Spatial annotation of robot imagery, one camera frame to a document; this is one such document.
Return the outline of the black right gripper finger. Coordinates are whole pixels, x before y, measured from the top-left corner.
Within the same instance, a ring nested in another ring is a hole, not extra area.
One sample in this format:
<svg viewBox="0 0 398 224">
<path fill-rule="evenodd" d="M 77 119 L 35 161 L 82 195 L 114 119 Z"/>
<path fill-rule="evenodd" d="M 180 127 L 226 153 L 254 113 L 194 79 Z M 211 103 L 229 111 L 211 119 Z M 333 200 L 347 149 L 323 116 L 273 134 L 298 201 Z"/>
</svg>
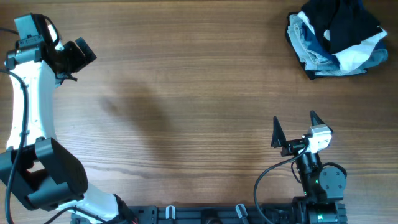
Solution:
<svg viewBox="0 0 398 224">
<path fill-rule="evenodd" d="M 325 122 L 316 114 L 314 110 L 310 111 L 310 120 L 312 123 L 312 126 L 318 126 L 318 125 L 323 125 Z"/>
<path fill-rule="evenodd" d="M 286 145 L 286 142 L 287 140 L 283 132 L 282 126 L 280 125 L 277 116 L 274 116 L 271 146 L 273 148 L 284 147 Z"/>
</svg>

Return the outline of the dark blue garment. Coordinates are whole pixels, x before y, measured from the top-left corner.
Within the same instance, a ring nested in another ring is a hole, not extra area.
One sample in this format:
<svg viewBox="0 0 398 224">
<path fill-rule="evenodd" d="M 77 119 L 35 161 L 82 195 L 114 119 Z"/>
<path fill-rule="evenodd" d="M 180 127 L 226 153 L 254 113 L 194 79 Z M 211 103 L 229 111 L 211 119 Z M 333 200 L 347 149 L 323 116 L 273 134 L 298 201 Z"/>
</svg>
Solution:
<svg viewBox="0 0 398 224">
<path fill-rule="evenodd" d="M 357 68 L 374 67 L 388 58 L 388 52 L 381 40 L 387 35 L 385 30 L 362 41 L 359 45 L 330 54 L 319 44 L 311 27 L 303 23 L 298 28 L 303 50 L 311 57 L 313 63 L 328 64 L 339 67 L 344 72 L 350 72 Z"/>
</svg>

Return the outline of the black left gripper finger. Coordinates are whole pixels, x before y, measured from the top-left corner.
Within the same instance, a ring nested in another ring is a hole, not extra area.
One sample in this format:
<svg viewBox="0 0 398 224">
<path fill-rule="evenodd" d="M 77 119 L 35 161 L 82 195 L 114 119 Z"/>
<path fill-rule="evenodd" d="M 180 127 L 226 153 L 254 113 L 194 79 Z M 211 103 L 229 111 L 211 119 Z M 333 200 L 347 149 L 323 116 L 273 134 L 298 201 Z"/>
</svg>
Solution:
<svg viewBox="0 0 398 224">
<path fill-rule="evenodd" d="M 67 42 L 64 45 L 64 54 L 67 61 L 67 68 L 70 73 L 79 72 L 86 63 L 85 55 L 74 42 Z"/>
<path fill-rule="evenodd" d="M 92 51 L 92 49 L 89 47 L 89 45 L 86 43 L 84 38 L 80 37 L 75 42 L 76 42 L 77 46 L 79 46 L 79 48 L 83 52 L 83 54 L 85 55 L 85 60 L 87 63 L 94 62 L 97 59 L 97 56 Z"/>
</svg>

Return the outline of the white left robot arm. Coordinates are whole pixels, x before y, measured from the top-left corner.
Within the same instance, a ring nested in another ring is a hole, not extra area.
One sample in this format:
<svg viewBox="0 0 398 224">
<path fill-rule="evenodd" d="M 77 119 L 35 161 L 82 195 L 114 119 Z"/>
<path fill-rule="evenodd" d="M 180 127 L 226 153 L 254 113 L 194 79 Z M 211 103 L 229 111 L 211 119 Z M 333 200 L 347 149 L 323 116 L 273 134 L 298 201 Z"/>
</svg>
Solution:
<svg viewBox="0 0 398 224">
<path fill-rule="evenodd" d="M 84 39 L 61 45 L 39 35 L 10 53 L 3 72 L 13 84 L 13 121 L 1 154 L 1 180 L 6 197 L 15 196 L 28 210 L 71 212 L 90 223 L 134 222 L 117 195 L 88 182 L 83 164 L 55 134 L 54 90 L 95 59 Z"/>
</svg>

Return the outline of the black shorts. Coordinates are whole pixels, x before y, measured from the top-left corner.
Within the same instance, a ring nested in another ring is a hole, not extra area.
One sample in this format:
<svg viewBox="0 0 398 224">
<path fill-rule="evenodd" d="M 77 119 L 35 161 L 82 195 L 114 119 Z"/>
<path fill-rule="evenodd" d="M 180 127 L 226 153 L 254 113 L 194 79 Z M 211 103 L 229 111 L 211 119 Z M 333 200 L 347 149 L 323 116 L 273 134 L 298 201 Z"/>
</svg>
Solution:
<svg viewBox="0 0 398 224">
<path fill-rule="evenodd" d="M 302 6 L 315 37 L 330 53 L 341 52 L 382 32 L 380 22 L 359 1 L 310 0 Z"/>
</svg>

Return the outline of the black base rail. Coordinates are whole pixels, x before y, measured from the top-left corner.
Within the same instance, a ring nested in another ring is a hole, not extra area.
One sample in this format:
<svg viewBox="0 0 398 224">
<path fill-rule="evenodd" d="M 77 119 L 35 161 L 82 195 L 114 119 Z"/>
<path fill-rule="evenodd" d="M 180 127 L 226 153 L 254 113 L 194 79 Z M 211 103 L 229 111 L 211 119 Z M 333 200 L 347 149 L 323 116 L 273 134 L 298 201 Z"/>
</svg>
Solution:
<svg viewBox="0 0 398 224">
<path fill-rule="evenodd" d="M 136 223 L 264 223 L 255 207 L 156 207 L 130 208 L 137 216 Z M 298 205 L 294 203 L 262 206 L 264 215 L 272 223 L 342 223 L 347 224 L 345 205 Z"/>
</svg>

